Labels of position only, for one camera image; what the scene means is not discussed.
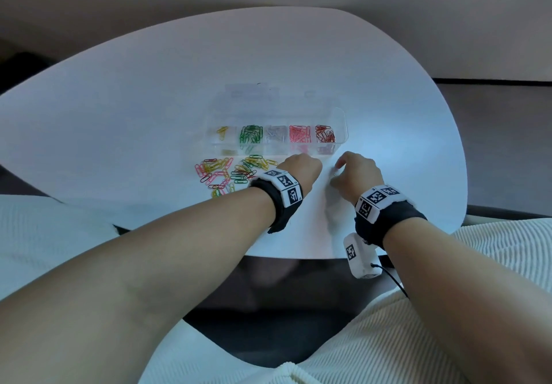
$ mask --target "white plastic box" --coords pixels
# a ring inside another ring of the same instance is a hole
[[[209,108],[204,146],[218,155],[333,154],[348,138],[338,104],[312,92],[280,97],[264,84],[228,85]]]

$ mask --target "person's left hand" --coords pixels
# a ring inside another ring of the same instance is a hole
[[[290,172],[297,179],[304,198],[313,189],[313,183],[322,171],[322,162],[307,153],[301,153],[288,157],[276,167]]]

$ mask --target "ribbed fabric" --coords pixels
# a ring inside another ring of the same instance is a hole
[[[0,196],[0,298],[106,240],[109,225],[44,197]],[[462,227],[454,236],[552,292],[552,220]],[[179,322],[149,361],[141,384],[459,383],[466,378],[437,346],[398,289],[371,302],[309,359],[278,368],[247,364]]]

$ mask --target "hand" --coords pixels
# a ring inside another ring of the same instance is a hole
[[[322,162],[306,153],[294,154],[276,166],[297,179],[303,190],[303,198],[313,189],[313,183],[322,171]]]
[[[343,165],[345,165],[343,172],[332,178],[329,184],[353,205],[356,205],[364,192],[384,184],[382,172],[372,159],[346,151],[337,159],[336,169],[341,169]]]

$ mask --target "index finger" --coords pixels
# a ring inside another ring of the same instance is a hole
[[[346,151],[341,155],[339,159],[337,159],[336,162],[336,169],[341,169],[343,165],[347,164],[349,159],[354,156],[354,153],[352,151]]]

